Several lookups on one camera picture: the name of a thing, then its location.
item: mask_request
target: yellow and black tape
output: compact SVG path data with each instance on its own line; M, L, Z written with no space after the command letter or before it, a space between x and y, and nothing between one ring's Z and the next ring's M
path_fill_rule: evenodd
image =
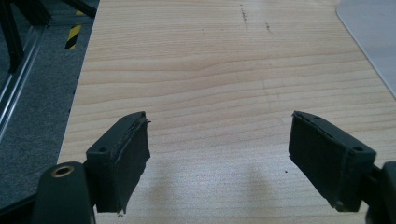
M82 12L77 11L76 15L81 15ZM77 38L78 34L81 31L81 25L74 25L72 28L70 28L69 32L69 37L67 38L66 46L64 46L65 49L75 49L76 48L76 43L77 43Z

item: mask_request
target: white surface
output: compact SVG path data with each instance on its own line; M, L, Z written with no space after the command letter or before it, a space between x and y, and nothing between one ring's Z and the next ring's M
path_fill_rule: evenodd
M396 97L396 0L341 0L337 13Z

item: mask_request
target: floor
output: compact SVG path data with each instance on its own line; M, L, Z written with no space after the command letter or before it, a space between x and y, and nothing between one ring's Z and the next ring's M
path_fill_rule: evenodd
M61 0L42 0L52 16L74 16ZM86 0L97 7L98 0ZM13 8L22 42L30 24ZM82 24L75 49L65 49L73 21L51 25L35 58L21 96L0 143L0 208L35 193L41 174L55 165L78 84L92 24ZM0 85L7 79L9 58L0 32Z

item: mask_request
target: wooden table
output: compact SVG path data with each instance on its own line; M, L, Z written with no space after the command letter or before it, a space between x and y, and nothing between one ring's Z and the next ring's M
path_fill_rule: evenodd
M364 223L289 159L291 113L396 161L396 104L338 0L102 0L59 162L147 111L151 159L127 214L98 223Z

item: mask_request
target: wood grain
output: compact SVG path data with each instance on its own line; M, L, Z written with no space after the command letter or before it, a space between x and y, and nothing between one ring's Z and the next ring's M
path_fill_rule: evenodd
M396 104L337 0L102 0L59 162L147 111L151 159L127 214L98 223L364 223L290 161L291 113L396 160Z

